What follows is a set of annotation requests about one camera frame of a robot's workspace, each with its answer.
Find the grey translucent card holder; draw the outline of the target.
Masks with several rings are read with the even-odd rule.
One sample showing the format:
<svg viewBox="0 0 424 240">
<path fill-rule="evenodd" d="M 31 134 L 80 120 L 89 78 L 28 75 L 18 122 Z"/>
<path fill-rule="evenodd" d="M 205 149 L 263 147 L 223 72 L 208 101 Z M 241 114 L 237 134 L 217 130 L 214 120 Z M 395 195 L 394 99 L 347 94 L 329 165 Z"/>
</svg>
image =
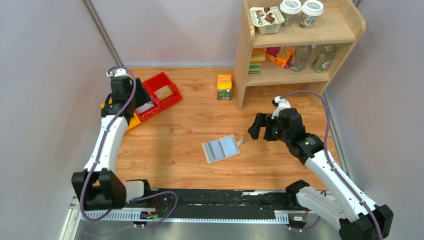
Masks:
<svg viewBox="0 0 424 240">
<path fill-rule="evenodd" d="M 244 142 L 241 137 L 236 140 L 233 134 L 216 140 L 204 142 L 201 146 L 208 164 L 216 163 L 241 154 L 240 145 Z"/>
</svg>

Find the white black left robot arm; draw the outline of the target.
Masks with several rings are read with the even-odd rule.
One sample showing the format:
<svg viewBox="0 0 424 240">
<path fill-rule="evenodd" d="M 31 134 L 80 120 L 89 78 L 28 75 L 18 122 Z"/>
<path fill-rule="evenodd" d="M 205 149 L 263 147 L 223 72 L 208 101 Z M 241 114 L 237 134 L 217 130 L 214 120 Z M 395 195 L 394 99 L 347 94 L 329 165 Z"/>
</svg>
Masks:
<svg viewBox="0 0 424 240">
<path fill-rule="evenodd" d="M 71 184 L 85 211 L 121 209 L 150 191 L 146 179 L 122 182 L 116 163 L 122 139 L 134 118 L 135 108 L 147 92 L 139 78 L 111 77 L 111 93 L 101 108 L 101 128 L 94 150 L 83 171 L 74 172 Z"/>
</svg>

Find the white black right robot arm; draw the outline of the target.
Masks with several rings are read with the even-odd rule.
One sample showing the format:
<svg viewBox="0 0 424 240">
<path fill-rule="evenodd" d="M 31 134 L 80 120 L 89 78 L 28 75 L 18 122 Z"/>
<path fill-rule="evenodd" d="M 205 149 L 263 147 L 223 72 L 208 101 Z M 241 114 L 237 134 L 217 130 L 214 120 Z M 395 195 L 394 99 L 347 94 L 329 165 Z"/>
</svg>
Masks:
<svg viewBox="0 0 424 240">
<path fill-rule="evenodd" d="M 317 213 L 338 230 L 343 240 L 383 240 L 389 236 L 393 211 L 386 204 L 378 205 L 353 183 L 323 141 L 306 132 L 295 108 L 282 109 L 278 116 L 257 113 L 247 132 L 257 140 L 261 128 L 265 129 L 264 140 L 285 143 L 290 154 L 318 176 L 334 197 L 331 200 L 298 180 L 285 189 L 293 207 Z"/>
</svg>

